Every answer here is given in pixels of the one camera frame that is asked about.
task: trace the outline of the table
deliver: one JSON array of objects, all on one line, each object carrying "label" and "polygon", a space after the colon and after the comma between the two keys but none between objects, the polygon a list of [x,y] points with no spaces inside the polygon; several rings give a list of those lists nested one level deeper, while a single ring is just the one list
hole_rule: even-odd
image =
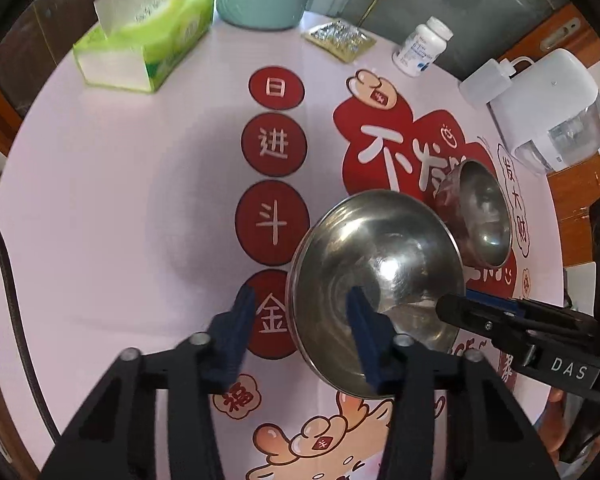
[{"label": "table", "polygon": [[[326,20],[306,13],[299,29]],[[154,95],[87,88],[72,57],[62,61],[27,115],[0,183],[0,228],[24,330],[61,431],[123,348],[174,346],[227,309],[249,280],[262,300],[262,328],[254,329],[240,384],[212,407],[225,475],[255,479],[280,468],[278,476],[287,471],[291,478],[321,463],[333,470],[314,472],[315,480],[353,469],[356,480],[375,478],[390,402],[336,396],[289,346],[280,315],[285,264],[296,238],[347,192],[397,186],[429,200],[436,175],[449,171],[440,160],[447,166],[475,155],[488,162],[490,152],[521,228],[504,272],[467,269],[468,285],[561,304],[560,243],[546,179],[498,151],[487,108],[468,106],[455,78],[437,66],[418,79],[403,75],[391,60],[394,47],[378,39],[347,65],[298,30],[249,32],[216,16]],[[440,138],[432,142],[433,134]],[[486,340],[463,333],[454,350],[470,346],[508,375],[506,358]],[[1,278],[0,386],[42,466],[52,441],[20,365]],[[517,378],[516,397],[532,421],[548,389]],[[444,403],[438,397],[436,409]],[[378,438],[359,442],[362,433],[352,428],[365,413],[359,428]],[[162,438],[164,414],[163,399]],[[294,452],[311,444],[299,432],[305,423],[305,436],[314,431],[310,422],[325,420],[308,420],[317,415],[331,417],[334,428],[336,419],[347,421],[347,446],[331,452],[334,444],[322,443],[332,457],[346,454],[342,463],[267,465],[284,435],[298,435]],[[254,433],[262,452],[251,443]],[[162,453],[160,478],[166,467]]]}]

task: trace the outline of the metal bowl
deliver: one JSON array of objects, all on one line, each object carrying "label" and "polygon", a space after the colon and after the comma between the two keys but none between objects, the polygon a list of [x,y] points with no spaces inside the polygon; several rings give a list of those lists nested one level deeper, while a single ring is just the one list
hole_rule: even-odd
[{"label": "metal bowl", "polygon": [[286,283],[288,325],[309,366],[342,392],[378,398],[347,322],[354,285],[398,332],[451,349],[458,329],[441,322],[435,306],[443,294],[464,294],[462,263],[448,229],[423,203],[385,190],[346,199],[306,234]]},{"label": "metal bowl", "polygon": [[434,206],[471,267],[497,269],[511,250],[509,208],[498,179],[477,160],[464,160],[440,184]]}]

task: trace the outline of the red circle with chinese character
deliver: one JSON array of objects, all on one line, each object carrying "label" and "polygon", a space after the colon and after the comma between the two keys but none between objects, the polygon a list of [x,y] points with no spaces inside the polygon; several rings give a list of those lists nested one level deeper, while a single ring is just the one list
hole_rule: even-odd
[{"label": "red circle with chinese character", "polygon": [[309,230],[309,212],[289,184],[263,180],[238,202],[235,233],[251,258],[266,266],[288,264]]},{"label": "red circle with chinese character", "polygon": [[249,350],[263,359],[282,359],[296,351],[286,324],[284,270],[267,269],[251,276],[245,285],[256,294],[256,319]]},{"label": "red circle with chinese character", "polygon": [[244,127],[242,153],[257,172],[287,176],[304,162],[306,137],[291,117],[268,112],[255,116]]},{"label": "red circle with chinese character", "polygon": [[266,66],[254,72],[249,79],[249,93],[265,108],[289,110],[304,99],[304,85],[291,70]]}]

